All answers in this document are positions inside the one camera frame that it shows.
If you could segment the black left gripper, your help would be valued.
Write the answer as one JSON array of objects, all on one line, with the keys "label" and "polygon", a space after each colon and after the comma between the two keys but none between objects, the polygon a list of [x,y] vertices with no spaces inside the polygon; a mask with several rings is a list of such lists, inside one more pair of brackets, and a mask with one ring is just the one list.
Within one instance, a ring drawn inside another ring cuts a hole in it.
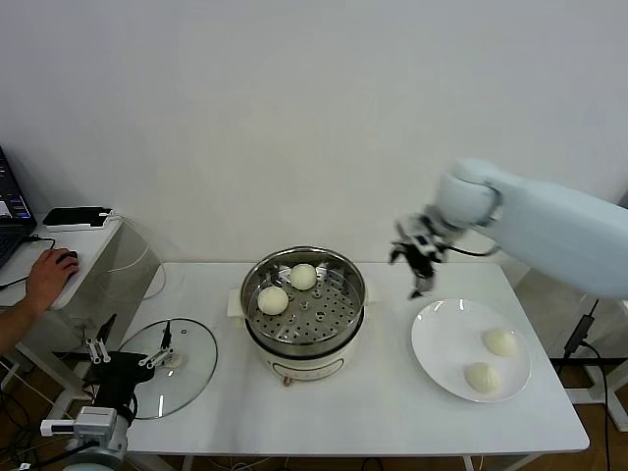
[{"label": "black left gripper", "polygon": [[109,354],[106,342],[111,334],[117,315],[113,314],[98,330],[93,338],[85,341],[86,349],[93,365],[87,384],[97,386],[94,405],[99,407],[122,407],[131,404],[137,385],[152,379],[152,370],[146,366],[157,366],[172,355],[171,321],[166,322],[158,351],[150,356],[133,352],[113,352]]}]

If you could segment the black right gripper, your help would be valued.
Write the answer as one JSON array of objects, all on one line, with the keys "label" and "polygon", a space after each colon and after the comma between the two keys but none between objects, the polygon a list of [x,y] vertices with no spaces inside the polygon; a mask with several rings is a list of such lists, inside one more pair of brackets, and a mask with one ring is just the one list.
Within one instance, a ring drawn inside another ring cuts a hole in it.
[{"label": "black right gripper", "polygon": [[401,217],[395,221],[398,240],[392,242],[390,264],[399,258],[408,262],[414,275],[409,299],[422,297],[434,287],[434,264],[444,261],[448,243],[437,229],[439,213],[434,205],[421,213]]}]

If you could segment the person's hand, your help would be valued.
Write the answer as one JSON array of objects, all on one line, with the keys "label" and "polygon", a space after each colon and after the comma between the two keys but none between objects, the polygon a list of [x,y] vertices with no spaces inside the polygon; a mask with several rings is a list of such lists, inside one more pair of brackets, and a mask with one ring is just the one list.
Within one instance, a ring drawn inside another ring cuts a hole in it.
[{"label": "person's hand", "polygon": [[70,277],[79,270],[78,257],[67,248],[44,251],[26,279],[24,303],[42,314],[59,296]]}]

